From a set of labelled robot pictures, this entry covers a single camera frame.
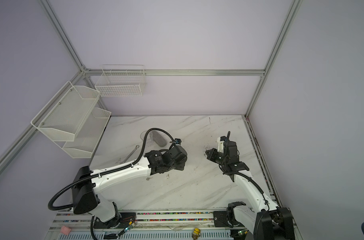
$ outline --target white wall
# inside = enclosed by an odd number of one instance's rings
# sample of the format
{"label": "white wall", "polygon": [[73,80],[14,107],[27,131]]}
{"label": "white wall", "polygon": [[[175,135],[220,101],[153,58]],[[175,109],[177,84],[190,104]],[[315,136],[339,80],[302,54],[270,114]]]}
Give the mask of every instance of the white wall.
{"label": "white wall", "polygon": [[143,96],[103,97],[112,115],[244,114],[258,76],[148,76]]}
{"label": "white wall", "polygon": [[[0,156],[77,71],[36,0],[0,0]],[[87,164],[37,133],[0,178],[0,239],[43,239],[47,202]]]}
{"label": "white wall", "polygon": [[264,69],[290,3],[52,0],[86,67],[147,69]]}
{"label": "white wall", "polygon": [[305,240],[364,239],[364,0],[303,1],[250,117]]}

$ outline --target wrench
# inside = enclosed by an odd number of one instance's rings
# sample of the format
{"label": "wrench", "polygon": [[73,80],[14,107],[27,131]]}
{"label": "wrench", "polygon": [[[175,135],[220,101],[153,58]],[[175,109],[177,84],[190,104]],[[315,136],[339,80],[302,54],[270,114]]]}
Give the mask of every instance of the wrench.
{"label": "wrench", "polygon": [[133,151],[131,151],[131,153],[127,156],[127,158],[125,158],[125,160],[123,160],[123,162],[121,162],[121,164],[122,164],[122,163],[125,163],[125,162],[129,159],[129,157],[131,157],[131,156],[133,155],[133,153],[134,153],[134,152],[135,152],[138,148],[139,148],[139,145],[135,146],[134,150],[133,150]]}

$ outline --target white wire basket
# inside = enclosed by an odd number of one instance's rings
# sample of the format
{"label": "white wire basket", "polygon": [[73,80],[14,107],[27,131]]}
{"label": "white wire basket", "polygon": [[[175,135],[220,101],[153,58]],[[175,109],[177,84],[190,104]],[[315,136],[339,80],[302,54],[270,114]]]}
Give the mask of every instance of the white wire basket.
{"label": "white wire basket", "polygon": [[74,141],[100,97],[100,92],[85,86],[73,86],[39,123],[31,124],[50,140]]}
{"label": "white wire basket", "polygon": [[142,96],[146,86],[143,65],[101,65],[102,75],[95,89],[102,97]]}
{"label": "white wire basket", "polygon": [[72,158],[91,158],[110,115],[111,112],[109,111],[93,108],[75,140],[66,142],[62,149]]}

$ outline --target pink sponge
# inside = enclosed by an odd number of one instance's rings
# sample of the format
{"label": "pink sponge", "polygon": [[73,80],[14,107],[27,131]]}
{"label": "pink sponge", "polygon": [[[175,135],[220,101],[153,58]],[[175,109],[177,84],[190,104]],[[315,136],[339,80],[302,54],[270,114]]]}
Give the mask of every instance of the pink sponge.
{"label": "pink sponge", "polygon": [[71,231],[71,229],[66,226],[61,227],[61,233],[65,234],[65,235],[69,235],[70,231]]}

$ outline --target table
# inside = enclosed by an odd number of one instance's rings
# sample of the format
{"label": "table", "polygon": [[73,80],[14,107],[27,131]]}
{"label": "table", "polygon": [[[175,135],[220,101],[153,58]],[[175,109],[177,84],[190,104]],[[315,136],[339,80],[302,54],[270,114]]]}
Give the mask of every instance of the table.
{"label": "table", "polygon": [[[215,209],[236,201],[247,204],[245,193],[222,174],[218,164],[206,159],[205,151],[217,148],[217,138],[228,131],[230,140],[237,143],[240,161],[247,164],[263,191],[269,192],[241,115],[111,117],[90,169],[118,165],[138,144],[140,148],[127,161],[136,159],[142,147],[140,135],[152,127],[182,140],[188,154],[184,170],[136,178],[102,192],[119,210]],[[156,143],[146,144],[144,153],[160,149]]]}

